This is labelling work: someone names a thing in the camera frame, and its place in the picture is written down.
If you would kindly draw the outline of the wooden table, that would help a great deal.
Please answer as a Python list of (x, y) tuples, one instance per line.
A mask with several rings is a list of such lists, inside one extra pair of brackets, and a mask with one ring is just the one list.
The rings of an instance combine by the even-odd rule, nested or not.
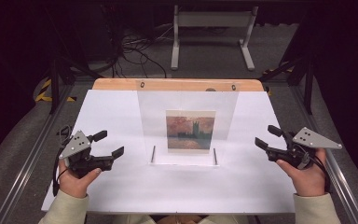
[(257, 79), (98, 78), (94, 90), (115, 91), (263, 91)]

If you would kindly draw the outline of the white metal stand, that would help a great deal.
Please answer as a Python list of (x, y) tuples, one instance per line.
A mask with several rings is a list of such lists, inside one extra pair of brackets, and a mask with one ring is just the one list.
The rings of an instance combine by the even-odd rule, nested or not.
[(245, 11), (180, 11), (179, 6), (174, 6), (173, 12), (173, 45), (171, 69), (179, 68), (180, 27), (241, 27), (246, 34), (243, 39), (239, 40), (242, 57), (249, 71), (255, 70), (255, 64), (250, 54), (248, 44), (255, 25), (258, 7)]

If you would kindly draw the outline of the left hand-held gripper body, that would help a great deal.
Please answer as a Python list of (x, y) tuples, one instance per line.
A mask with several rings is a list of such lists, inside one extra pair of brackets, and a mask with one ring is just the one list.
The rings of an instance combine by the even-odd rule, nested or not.
[(83, 177), (96, 168), (102, 171), (112, 169), (114, 162), (112, 156), (95, 157), (90, 152), (91, 142), (88, 137), (82, 131), (77, 131), (64, 145), (59, 158), (64, 160), (66, 166), (78, 177)]

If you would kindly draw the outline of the person's left hand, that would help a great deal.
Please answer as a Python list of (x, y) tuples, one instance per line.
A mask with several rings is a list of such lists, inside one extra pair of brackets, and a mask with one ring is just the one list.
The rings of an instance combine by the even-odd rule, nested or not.
[(59, 177), (60, 190), (78, 199), (83, 199), (87, 196), (88, 186), (102, 173), (100, 168), (96, 168), (79, 178), (62, 160), (59, 160), (59, 171), (61, 174)]

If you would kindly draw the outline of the aluminium rail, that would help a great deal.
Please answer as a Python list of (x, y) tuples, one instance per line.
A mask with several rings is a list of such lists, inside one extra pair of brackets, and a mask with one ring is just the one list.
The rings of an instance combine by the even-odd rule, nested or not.
[(7, 224), (8, 219), (13, 213), (13, 210), (32, 175), (32, 172), (34, 171), (36, 163), (42, 153), (42, 149), (48, 140), (48, 135), (60, 115), (63, 105), (71, 93), (72, 88), (72, 85), (64, 85), (62, 87), (62, 91), (59, 93), (60, 102), (56, 105), (55, 110), (47, 116), (40, 134), (37, 136), (26, 161), (18, 172), (9, 193), (0, 207), (0, 224)]
[[(310, 111), (305, 106), (305, 89), (302, 85), (290, 87), (290, 91), (301, 111), (307, 127), (340, 142), (334, 122), (328, 112), (324, 99), (317, 85), (312, 87)], [(346, 148), (328, 149), (327, 171), (331, 175), (334, 199), (343, 224), (358, 224), (358, 169)]]

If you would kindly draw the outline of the picture card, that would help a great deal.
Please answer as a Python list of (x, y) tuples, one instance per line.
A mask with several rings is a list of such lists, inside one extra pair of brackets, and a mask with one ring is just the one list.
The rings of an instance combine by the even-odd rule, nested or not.
[(168, 150), (207, 153), (211, 148), (215, 111), (167, 110)]

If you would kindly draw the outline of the black metal stand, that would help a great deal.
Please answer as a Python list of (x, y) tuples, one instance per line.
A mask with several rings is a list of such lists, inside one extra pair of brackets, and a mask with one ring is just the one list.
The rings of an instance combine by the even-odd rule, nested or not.
[[(297, 86), (302, 79), (305, 79), (304, 87), (304, 96), (303, 96), (303, 105), (306, 108), (306, 111), (311, 115), (311, 97), (312, 97), (312, 87), (313, 87), (313, 70), (314, 65), (312, 58), (310, 56), (302, 56), (292, 61), (284, 62), (282, 65), (293, 65), (292, 72), (290, 76), (286, 79), (286, 82), (289, 86)], [(271, 73), (266, 76), (261, 76), (258, 80), (261, 82), (266, 82), (268, 80), (276, 77), (277, 73)]]
[(78, 69), (80, 72), (84, 73), (89, 77), (93, 77), (95, 79), (102, 78), (98, 73), (91, 71), (86, 66), (81, 65), (80, 63), (75, 62), (74, 60), (64, 57), (58, 56), (53, 58), (50, 61), (50, 79), (51, 79), (51, 93), (52, 93), (52, 104), (50, 108), (50, 113), (53, 114), (59, 107), (61, 103), (60, 96), (60, 87), (59, 82), (60, 79), (64, 82), (65, 85), (72, 85), (75, 82), (75, 77), (70, 72), (70, 67)]

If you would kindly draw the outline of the white table board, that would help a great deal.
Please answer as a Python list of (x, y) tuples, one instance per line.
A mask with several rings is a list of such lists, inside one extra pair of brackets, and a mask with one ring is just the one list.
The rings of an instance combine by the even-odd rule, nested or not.
[(137, 91), (87, 93), (75, 128), (107, 130), (93, 144), (95, 156), (118, 147), (125, 152), (88, 189), (89, 210), (108, 214), (279, 214), (294, 210), (286, 174), (255, 145), (261, 138), (284, 147), (268, 133), (277, 119), (263, 91), (239, 91), (221, 164), (158, 165), (149, 162)]

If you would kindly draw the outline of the black yellow hazard tape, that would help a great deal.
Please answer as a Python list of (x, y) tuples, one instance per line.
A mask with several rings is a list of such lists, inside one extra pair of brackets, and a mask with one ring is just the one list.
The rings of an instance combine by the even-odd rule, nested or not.
[(35, 97), (36, 102), (51, 102), (53, 98), (51, 96), (46, 96), (46, 92), (51, 85), (51, 79), (48, 78), (45, 83), (42, 85), (42, 88), (40, 89), (39, 93)]
[(293, 67), (294, 67), (293, 65), (286, 65), (286, 64), (284, 64), (284, 65), (279, 66), (279, 67), (277, 67), (277, 68), (275, 68), (275, 69), (267, 69), (267, 70), (265, 70), (265, 71), (262, 73), (262, 76), (266, 76), (266, 75), (271, 74), (271, 73), (280, 74), (280, 73), (282, 73), (282, 72), (291, 71)]

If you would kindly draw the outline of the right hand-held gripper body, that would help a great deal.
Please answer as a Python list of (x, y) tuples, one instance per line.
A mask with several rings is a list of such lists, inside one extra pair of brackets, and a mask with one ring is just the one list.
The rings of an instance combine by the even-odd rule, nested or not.
[(336, 143), (307, 127), (302, 128), (297, 133), (286, 133), (286, 138), (281, 136), (286, 143), (286, 149), (269, 147), (271, 152), (266, 154), (270, 161), (283, 160), (298, 170), (308, 169), (314, 163), (322, 165), (316, 158), (317, 148), (342, 148), (341, 144)]

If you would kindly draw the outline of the person's right hand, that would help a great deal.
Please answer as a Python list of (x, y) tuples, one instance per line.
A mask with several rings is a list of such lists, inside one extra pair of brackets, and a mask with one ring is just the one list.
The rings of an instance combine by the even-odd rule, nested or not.
[(276, 163), (291, 178), (298, 196), (317, 197), (325, 195), (325, 173), (316, 164), (306, 170), (298, 170), (286, 161), (277, 160)]

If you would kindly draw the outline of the clear acrylic photo frame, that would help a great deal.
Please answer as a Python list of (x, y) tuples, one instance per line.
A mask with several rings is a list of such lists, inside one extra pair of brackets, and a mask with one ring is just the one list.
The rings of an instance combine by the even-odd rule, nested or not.
[[(137, 91), (145, 149), (158, 165), (218, 166), (224, 158), (238, 91)], [(207, 153), (168, 150), (166, 111), (215, 111), (213, 138)]]

